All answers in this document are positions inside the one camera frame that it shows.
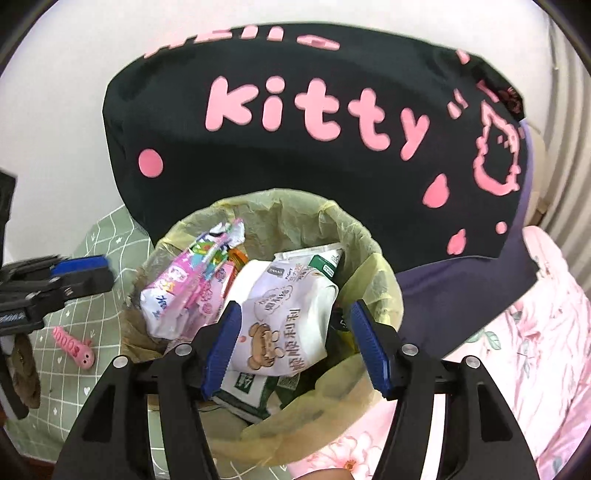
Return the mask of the gloved camouflage hand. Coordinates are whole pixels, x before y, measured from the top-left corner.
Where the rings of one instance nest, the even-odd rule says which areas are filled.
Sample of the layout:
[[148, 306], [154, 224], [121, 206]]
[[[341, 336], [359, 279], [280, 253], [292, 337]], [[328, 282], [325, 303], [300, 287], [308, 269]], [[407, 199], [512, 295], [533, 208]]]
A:
[[40, 406], [41, 385], [27, 334], [1, 337], [1, 406], [13, 420]]

